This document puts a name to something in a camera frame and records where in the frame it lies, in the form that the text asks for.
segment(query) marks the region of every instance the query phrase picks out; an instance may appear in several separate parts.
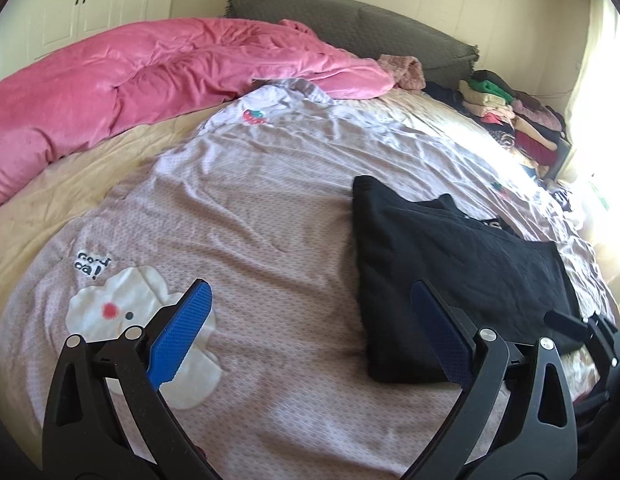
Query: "blue gripper pad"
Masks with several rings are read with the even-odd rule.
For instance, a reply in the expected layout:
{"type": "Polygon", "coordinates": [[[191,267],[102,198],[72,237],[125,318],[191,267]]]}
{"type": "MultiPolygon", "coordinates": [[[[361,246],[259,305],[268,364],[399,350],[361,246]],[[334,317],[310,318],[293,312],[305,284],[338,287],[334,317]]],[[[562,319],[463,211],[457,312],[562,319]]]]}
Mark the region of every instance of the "blue gripper pad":
{"type": "Polygon", "coordinates": [[[473,350],[440,301],[424,282],[412,285],[410,304],[447,380],[468,390],[473,379],[473,350]]]}
{"type": "Polygon", "coordinates": [[[201,281],[187,295],[150,349],[148,377],[155,390],[173,380],[211,310],[212,289],[201,281]]]}

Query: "pink blanket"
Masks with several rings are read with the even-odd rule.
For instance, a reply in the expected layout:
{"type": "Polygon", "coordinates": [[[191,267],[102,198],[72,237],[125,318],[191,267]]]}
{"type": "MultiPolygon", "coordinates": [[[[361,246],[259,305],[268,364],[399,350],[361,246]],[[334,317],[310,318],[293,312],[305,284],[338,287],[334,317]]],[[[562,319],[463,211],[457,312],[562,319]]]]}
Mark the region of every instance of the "pink blanket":
{"type": "Polygon", "coordinates": [[[374,60],[353,59],[289,20],[140,22],[72,44],[0,81],[0,204],[62,156],[234,99],[255,79],[289,77],[338,99],[394,85],[374,60]]]}

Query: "pink towel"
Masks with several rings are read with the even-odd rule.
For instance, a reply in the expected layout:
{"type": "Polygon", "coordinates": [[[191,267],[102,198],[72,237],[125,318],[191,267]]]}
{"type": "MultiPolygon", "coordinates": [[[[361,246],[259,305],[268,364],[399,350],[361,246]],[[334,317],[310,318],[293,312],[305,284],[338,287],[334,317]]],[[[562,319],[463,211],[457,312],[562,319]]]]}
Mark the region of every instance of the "pink towel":
{"type": "Polygon", "coordinates": [[[423,75],[421,61],[414,56],[391,56],[381,54],[377,61],[379,66],[394,78],[395,86],[404,90],[423,90],[426,78],[423,75]]]}

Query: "cartoon print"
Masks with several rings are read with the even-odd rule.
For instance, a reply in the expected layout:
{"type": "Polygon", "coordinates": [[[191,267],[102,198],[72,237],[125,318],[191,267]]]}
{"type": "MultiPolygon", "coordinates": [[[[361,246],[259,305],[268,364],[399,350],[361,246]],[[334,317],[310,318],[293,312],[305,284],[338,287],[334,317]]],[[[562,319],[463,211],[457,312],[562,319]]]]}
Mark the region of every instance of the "cartoon print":
{"type": "MultiPolygon", "coordinates": [[[[70,300],[65,324],[70,334],[81,334],[87,342],[115,339],[130,326],[147,325],[162,306],[177,303],[181,296],[182,292],[168,293],[168,285],[154,267],[129,267],[104,285],[78,291],[70,300]]],[[[161,385],[159,391],[173,410],[193,408],[218,385],[221,367],[205,349],[215,326],[212,311],[174,379],[161,385]]],[[[122,394],[118,381],[108,379],[107,384],[110,391],[122,394]]]]}
{"type": "Polygon", "coordinates": [[[245,110],[243,112],[243,120],[248,124],[264,124],[266,123],[263,112],[259,110],[245,110]]]}
{"type": "Polygon", "coordinates": [[[74,268],[80,272],[91,276],[93,280],[100,274],[101,270],[112,262],[112,258],[94,256],[88,254],[88,251],[79,251],[74,258],[74,268]]]}

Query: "pile of clothes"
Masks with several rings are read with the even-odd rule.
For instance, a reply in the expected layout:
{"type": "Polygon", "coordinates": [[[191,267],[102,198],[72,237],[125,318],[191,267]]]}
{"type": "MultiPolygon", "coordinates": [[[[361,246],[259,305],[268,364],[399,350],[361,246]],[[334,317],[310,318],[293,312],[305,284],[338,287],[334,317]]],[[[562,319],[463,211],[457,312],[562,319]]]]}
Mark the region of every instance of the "pile of clothes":
{"type": "Polygon", "coordinates": [[[478,70],[459,81],[469,117],[510,150],[531,176],[545,177],[565,140],[564,117],[525,92],[513,90],[494,72],[478,70]]]}

